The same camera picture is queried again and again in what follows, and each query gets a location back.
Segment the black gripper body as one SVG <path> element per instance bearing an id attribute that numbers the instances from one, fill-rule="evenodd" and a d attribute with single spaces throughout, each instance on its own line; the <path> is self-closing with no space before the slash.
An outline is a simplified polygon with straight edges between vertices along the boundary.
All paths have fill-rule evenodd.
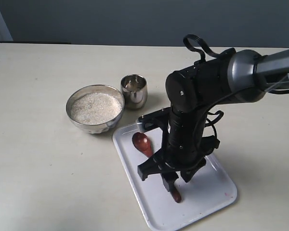
<path id="1" fill-rule="evenodd" d="M 176 171 L 193 169 L 205 156 L 219 147 L 214 126 L 219 121 L 219 112 L 207 109 L 183 113 L 171 108 L 169 114 L 169 134 L 166 147 L 166 163 Z"/>

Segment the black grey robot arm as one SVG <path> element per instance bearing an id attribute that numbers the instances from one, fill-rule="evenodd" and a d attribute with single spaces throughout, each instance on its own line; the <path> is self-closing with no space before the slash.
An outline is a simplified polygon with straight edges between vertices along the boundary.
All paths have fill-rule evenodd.
<path id="1" fill-rule="evenodd" d="M 170 107 L 138 118 L 143 131 L 162 129 L 161 148 L 138 166 L 138 175 L 145 180 L 160 174 L 169 186 L 179 177 L 189 182 L 219 147 L 217 135 L 203 136 L 204 128 L 215 123 L 207 118 L 211 108 L 289 93 L 289 50 L 260 55 L 228 49 L 172 72 L 165 86 Z"/>

